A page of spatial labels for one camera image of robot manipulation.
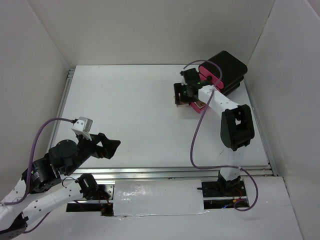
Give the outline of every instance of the white wall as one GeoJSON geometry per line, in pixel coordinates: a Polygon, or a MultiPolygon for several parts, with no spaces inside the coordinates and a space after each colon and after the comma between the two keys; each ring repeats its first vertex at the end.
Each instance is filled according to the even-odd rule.
{"type": "MultiPolygon", "coordinates": [[[[40,125],[55,117],[67,69],[23,0],[0,2],[0,200],[27,168],[40,125]]],[[[51,127],[37,146],[44,154],[51,127]]]]}
{"type": "Polygon", "coordinates": [[[248,62],[274,0],[29,0],[68,63],[248,62]]]}
{"type": "Polygon", "coordinates": [[[319,239],[320,18],[307,0],[275,2],[248,69],[250,93],[303,237],[319,239]]]}

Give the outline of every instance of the gray wall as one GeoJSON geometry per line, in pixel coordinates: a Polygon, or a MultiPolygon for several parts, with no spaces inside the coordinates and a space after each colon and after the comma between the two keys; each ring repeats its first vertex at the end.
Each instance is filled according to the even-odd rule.
{"type": "MultiPolygon", "coordinates": [[[[56,116],[67,69],[24,1],[0,2],[0,33],[1,200],[27,168],[38,128],[56,116]]],[[[51,128],[36,157],[44,154],[51,128]]]]}
{"type": "Polygon", "coordinates": [[[248,69],[257,115],[303,237],[319,239],[320,18],[307,1],[275,2],[248,69]]]}
{"type": "Polygon", "coordinates": [[[274,0],[29,0],[75,65],[248,62],[274,0]]]}

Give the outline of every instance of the white floor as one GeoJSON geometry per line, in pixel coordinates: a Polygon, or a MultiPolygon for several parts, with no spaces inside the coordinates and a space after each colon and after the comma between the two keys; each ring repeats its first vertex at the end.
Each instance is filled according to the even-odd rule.
{"type": "MultiPolygon", "coordinates": [[[[91,133],[121,140],[111,160],[90,158],[82,168],[191,167],[190,145],[200,115],[191,107],[176,107],[174,83],[181,65],[77,66],[62,117],[88,117],[91,133]]],[[[244,84],[229,96],[250,105],[244,84]]],[[[194,148],[199,166],[226,163],[218,115],[209,110],[194,148]]],[[[256,122],[243,166],[268,167],[256,122]]],[[[69,123],[58,128],[55,144],[76,141],[69,123]]]]}
{"type": "MultiPolygon", "coordinates": [[[[34,232],[16,239],[302,240],[283,179],[255,179],[259,200],[248,212],[212,209],[198,215],[104,217],[98,212],[68,213],[63,206],[53,211],[34,232]]],[[[252,203],[253,184],[246,178],[245,185],[252,203]]]]}

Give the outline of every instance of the purple cable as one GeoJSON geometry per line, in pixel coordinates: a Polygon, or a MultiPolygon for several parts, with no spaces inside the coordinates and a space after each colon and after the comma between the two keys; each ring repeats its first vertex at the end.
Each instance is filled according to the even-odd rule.
{"type": "Polygon", "coordinates": [[[195,146],[195,141],[196,141],[196,138],[197,138],[197,134],[198,134],[200,125],[201,125],[201,123],[202,123],[202,120],[204,119],[204,116],[205,116],[205,114],[206,114],[206,111],[207,111],[207,109],[208,109],[208,107],[209,107],[209,103],[211,102],[212,98],[214,97],[215,87],[216,87],[216,85],[219,83],[219,81],[221,81],[221,79],[222,79],[222,70],[221,70],[221,68],[220,68],[217,64],[215,64],[214,62],[212,62],[212,61],[208,61],[208,60],[195,60],[195,61],[192,61],[192,62],[188,63],[183,69],[186,69],[186,67],[188,67],[189,65],[194,64],[194,63],[197,63],[197,62],[206,62],[206,63],[210,63],[210,64],[214,65],[214,66],[218,69],[218,71],[219,71],[219,73],[220,73],[220,77],[219,77],[219,80],[213,85],[214,88],[213,88],[213,90],[212,90],[212,93],[211,93],[211,95],[210,95],[210,97],[209,97],[209,100],[208,100],[208,102],[206,103],[206,105],[205,105],[205,107],[204,107],[204,109],[203,109],[203,111],[202,111],[202,114],[201,114],[201,116],[200,116],[198,125],[196,126],[196,129],[195,129],[195,132],[194,132],[194,135],[193,135],[193,138],[192,138],[192,142],[191,142],[191,147],[190,147],[190,161],[191,161],[191,164],[192,164],[193,167],[195,167],[196,169],[199,169],[199,170],[211,170],[211,169],[221,169],[221,168],[233,168],[233,169],[240,169],[241,171],[245,172],[245,174],[247,174],[248,177],[252,180],[252,182],[253,182],[253,184],[254,184],[254,187],[255,187],[255,199],[254,199],[254,202],[253,202],[253,204],[251,204],[251,206],[249,206],[249,207],[246,208],[246,209],[239,209],[239,208],[236,207],[236,205],[237,205],[238,203],[240,203],[240,202],[246,201],[246,199],[241,199],[241,200],[238,200],[238,201],[233,205],[233,207],[234,207],[234,209],[236,209],[236,210],[238,210],[238,211],[240,211],[240,212],[249,211],[250,209],[252,209],[252,208],[256,205],[256,203],[257,203],[257,201],[258,201],[258,197],[259,197],[259,191],[258,191],[258,186],[257,186],[256,181],[254,180],[254,178],[251,176],[251,174],[250,174],[247,170],[243,169],[242,167],[232,166],[232,165],[197,166],[197,165],[194,163],[194,157],[193,157],[193,155],[194,155],[194,146],[195,146]]]}
{"type": "Polygon", "coordinates": [[[29,231],[24,231],[23,233],[24,233],[24,234],[31,233],[33,230],[35,230],[37,227],[39,227],[39,225],[46,219],[46,217],[48,217],[49,213],[51,213],[51,212],[48,212],[46,215],[44,215],[44,217],[37,223],[37,225],[35,225],[34,228],[32,228],[32,229],[29,230],[29,231]]]}
{"type": "Polygon", "coordinates": [[[53,121],[66,121],[66,122],[73,123],[73,120],[70,120],[70,119],[67,119],[67,118],[55,117],[55,118],[49,119],[44,124],[42,124],[42,126],[39,128],[38,132],[36,133],[36,135],[34,137],[34,140],[33,140],[33,143],[32,143],[32,147],[31,147],[29,165],[28,165],[28,169],[27,169],[27,172],[26,172],[25,193],[24,193],[23,197],[20,200],[14,201],[14,202],[5,202],[4,203],[5,205],[16,205],[16,204],[19,204],[23,200],[25,200],[27,195],[29,194],[32,164],[33,164],[33,161],[34,161],[34,155],[35,155],[37,141],[39,139],[39,136],[40,136],[42,130],[45,128],[45,126],[47,126],[49,123],[51,123],[53,121]]]}

